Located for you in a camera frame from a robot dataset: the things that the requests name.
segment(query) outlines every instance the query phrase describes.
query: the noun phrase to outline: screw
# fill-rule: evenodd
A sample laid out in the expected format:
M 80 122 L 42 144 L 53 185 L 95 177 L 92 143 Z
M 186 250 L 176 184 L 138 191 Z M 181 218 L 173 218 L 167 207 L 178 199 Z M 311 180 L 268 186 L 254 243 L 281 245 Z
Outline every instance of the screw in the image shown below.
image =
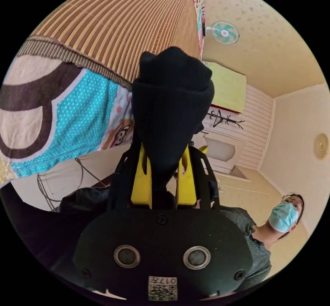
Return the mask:
M 245 274 L 245 271 L 238 271 L 235 275 L 234 275 L 234 280 L 239 281 L 243 278 Z
M 85 277 L 91 277 L 91 273 L 87 268 L 82 268 L 81 272 Z
M 167 219 L 166 219 L 166 217 L 164 215 L 159 215 L 157 217 L 157 223 L 159 223 L 159 224 L 166 224 L 166 222 L 167 222 Z

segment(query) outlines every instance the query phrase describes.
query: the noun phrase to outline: black hair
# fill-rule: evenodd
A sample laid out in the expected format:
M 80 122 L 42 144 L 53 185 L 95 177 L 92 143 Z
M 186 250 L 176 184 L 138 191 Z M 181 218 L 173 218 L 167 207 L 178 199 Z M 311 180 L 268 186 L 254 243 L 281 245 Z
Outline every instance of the black hair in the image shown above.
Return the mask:
M 300 219 L 301 219 L 301 217 L 303 216 L 303 212 L 304 212 L 304 208 L 305 208 L 305 202 L 304 202 L 304 199 L 303 199 L 303 197 L 302 197 L 301 195 L 299 195 L 299 194 L 297 194 L 297 193 L 291 193 L 291 194 L 289 194 L 289 195 L 287 195 L 287 196 L 296 196 L 296 197 L 298 197 L 298 198 L 301 200 L 301 204 L 302 204 L 302 207 L 301 207 L 301 213 L 300 213 L 300 216 L 299 216 L 299 218 L 298 218 L 298 220 L 297 220 L 297 223 L 296 223 L 296 224 L 298 224 L 299 221 L 300 221 Z M 289 233 L 289 231 L 287 231 L 284 235 L 282 235 L 282 236 L 279 238 L 279 240 L 280 240 L 281 238 L 283 238 L 284 236 L 286 236 L 288 233 Z

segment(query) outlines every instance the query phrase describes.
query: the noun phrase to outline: coat rack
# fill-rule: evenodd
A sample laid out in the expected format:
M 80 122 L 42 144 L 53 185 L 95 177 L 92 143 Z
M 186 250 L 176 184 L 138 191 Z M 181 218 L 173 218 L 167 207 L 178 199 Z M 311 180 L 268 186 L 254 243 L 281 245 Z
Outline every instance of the coat rack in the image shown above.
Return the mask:
M 216 127 L 218 124 L 225 122 L 225 124 L 227 124 L 227 125 L 229 125 L 229 123 L 236 124 L 240 129 L 243 129 L 243 127 L 240 125 L 240 123 L 245 122 L 245 120 L 241 120 L 241 121 L 232 120 L 232 119 L 230 119 L 231 115 L 228 115 L 227 118 L 225 118 L 221 115 L 220 110 L 218 110 L 217 114 L 214 114 L 214 111 L 211 111 L 211 113 L 207 113 L 207 115 L 210 117 L 210 120 L 212 120 L 212 118 L 215 118 L 213 127 Z

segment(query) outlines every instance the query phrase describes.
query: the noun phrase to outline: man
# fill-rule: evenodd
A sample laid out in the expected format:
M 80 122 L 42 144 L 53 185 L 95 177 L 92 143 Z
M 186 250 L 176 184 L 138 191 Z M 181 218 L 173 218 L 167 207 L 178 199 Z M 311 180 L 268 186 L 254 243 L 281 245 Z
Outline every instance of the man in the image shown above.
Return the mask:
M 257 226 L 246 210 L 220 206 L 220 212 L 241 229 L 253 258 L 253 266 L 245 280 L 230 294 L 246 290 L 265 279 L 272 267 L 271 247 L 296 227 L 303 211 L 303 198 L 293 193 L 284 196 L 281 203 L 272 209 L 265 224 Z

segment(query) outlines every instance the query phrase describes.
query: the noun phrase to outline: turquoise polka dot fabric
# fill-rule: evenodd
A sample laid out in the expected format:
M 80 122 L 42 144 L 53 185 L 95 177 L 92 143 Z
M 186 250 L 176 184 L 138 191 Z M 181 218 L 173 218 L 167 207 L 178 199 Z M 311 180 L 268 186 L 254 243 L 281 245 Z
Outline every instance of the turquoise polka dot fabric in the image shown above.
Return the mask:
M 61 161 L 95 151 L 106 132 L 118 84 L 86 70 L 73 90 L 57 104 L 51 145 L 40 156 L 11 162 L 18 177 L 46 172 Z

